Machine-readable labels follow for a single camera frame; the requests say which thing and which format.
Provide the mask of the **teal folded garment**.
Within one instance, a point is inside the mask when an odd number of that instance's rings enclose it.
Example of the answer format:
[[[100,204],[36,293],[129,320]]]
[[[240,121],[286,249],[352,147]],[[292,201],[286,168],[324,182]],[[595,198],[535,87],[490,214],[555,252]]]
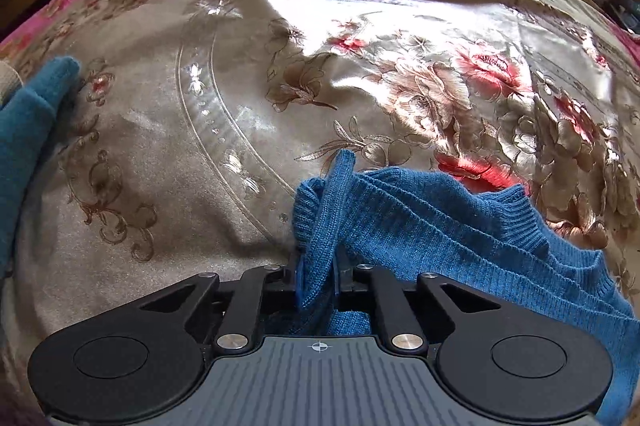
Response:
[[[1,108],[1,270],[6,271],[25,192],[80,64],[55,57]]]

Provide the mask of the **beige checked cloth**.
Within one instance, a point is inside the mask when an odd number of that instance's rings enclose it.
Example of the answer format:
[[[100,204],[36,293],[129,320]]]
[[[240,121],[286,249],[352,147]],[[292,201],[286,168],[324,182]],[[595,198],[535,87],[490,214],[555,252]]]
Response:
[[[0,108],[6,106],[14,93],[21,89],[20,74],[5,60],[0,60]]]

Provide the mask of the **floral satin bedspread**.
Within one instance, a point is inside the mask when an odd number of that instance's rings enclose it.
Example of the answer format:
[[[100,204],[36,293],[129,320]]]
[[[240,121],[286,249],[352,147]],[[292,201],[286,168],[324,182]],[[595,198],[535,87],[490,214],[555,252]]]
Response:
[[[639,61],[591,0],[54,0],[1,45],[81,65],[1,300],[25,371],[60,328],[292,247],[296,186],[360,170],[520,183],[639,301]]]

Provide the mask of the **blue striped knit sweater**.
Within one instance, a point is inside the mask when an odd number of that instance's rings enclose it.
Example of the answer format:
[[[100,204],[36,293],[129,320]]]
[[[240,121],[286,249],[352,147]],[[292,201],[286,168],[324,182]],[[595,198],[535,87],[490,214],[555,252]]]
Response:
[[[639,323],[599,250],[556,235],[515,185],[473,194],[445,173],[389,167],[364,173],[340,152],[331,172],[299,185],[293,233],[300,251],[299,334],[360,335],[367,316],[337,311],[329,277],[337,253],[412,281],[440,274],[552,319],[602,342],[613,381],[597,417],[618,425],[639,377]]]

